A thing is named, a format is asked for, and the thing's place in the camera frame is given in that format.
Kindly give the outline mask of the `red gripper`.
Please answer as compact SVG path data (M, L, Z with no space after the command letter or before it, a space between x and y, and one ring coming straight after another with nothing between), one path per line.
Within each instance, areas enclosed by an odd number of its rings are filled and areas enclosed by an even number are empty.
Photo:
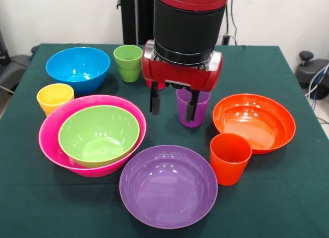
M158 84L177 84L190 88L191 99L186 107L185 120L194 121L199 93L210 92L216 86L223 65L223 54L213 51L210 60L199 67L179 66L159 60L154 45L154 40L146 42L141 60L144 78L152 81L150 113L158 115L160 111Z

